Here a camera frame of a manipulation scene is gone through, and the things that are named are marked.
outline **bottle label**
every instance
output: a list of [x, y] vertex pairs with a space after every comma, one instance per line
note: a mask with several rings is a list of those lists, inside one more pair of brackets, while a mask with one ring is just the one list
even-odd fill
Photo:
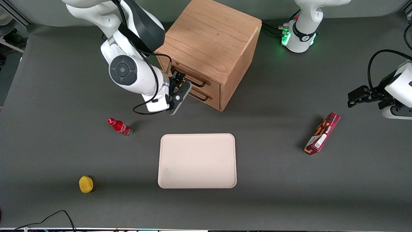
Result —
[[129, 135], [130, 132], [130, 127], [127, 126], [126, 124], [122, 125], [122, 128], [119, 131], [120, 133], [124, 134], [124, 135]]

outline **green led light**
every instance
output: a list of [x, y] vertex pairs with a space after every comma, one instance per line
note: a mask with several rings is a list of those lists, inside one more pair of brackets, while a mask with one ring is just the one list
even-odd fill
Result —
[[289, 38], [290, 38], [290, 32], [287, 32], [287, 33], [283, 36], [283, 38], [282, 38], [282, 44], [283, 44], [283, 45], [288, 44]]
[[313, 39], [312, 39], [312, 42], [310, 42], [310, 45], [312, 45], [313, 42], [315, 42], [315, 37], [316, 37], [316, 33], [313, 35]]

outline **wall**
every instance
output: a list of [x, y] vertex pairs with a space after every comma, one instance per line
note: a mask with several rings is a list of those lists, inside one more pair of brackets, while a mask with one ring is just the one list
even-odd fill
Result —
[[[70, 15], [59, 0], [9, 0], [35, 24], [49, 26], [90, 25]], [[136, 0], [160, 21], [174, 21], [190, 0]], [[299, 8], [292, 0], [216, 0], [260, 19], [288, 18]], [[340, 7], [324, 8], [326, 18], [373, 17], [398, 11], [407, 0], [352, 0]]]

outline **yellow sponge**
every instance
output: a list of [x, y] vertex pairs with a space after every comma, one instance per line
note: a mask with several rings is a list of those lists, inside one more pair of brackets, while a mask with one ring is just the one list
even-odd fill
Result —
[[79, 180], [79, 186], [82, 193], [89, 193], [93, 190], [93, 181], [90, 177], [84, 175]]

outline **white robotic arm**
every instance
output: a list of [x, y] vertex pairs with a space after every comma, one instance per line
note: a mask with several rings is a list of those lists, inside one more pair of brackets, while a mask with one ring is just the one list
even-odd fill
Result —
[[371, 88], [363, 85], [348, 94], [349, 108], [360, 103], [376, 101], [380, 101], [378, 106], [385, 118], [412, 120], [412, 64], [410, 60], [383, 78], [377, 87]]
[[323, 19], [321, 7], [335, 7], [348, 4], [351, 0], [295, 0], [300, 7], [298, 20], [283, 24], [285, 30], [282, 45], [290, 51], [301, 53], [313, 44], [316, 30]]
[[[107, 36], [101, 51], [109, 64], [113, 82], [141, 94], [149, 114], [164, 110], [175, 114], [192, 84], [177, 71], [173, 71], [173, 77], [169, 78], [152, 66], [143, 54], [153, 53], [163, 45], [165, 31], [162, 24], [133, 0], [120, 0], [116, 2], [118, 5], [115, 1], [118, 0], [63, 0], [73, 16], [92, 22]], [[127, 25], [113, 13], [120, 7], [122, 13], [129, 16]]]

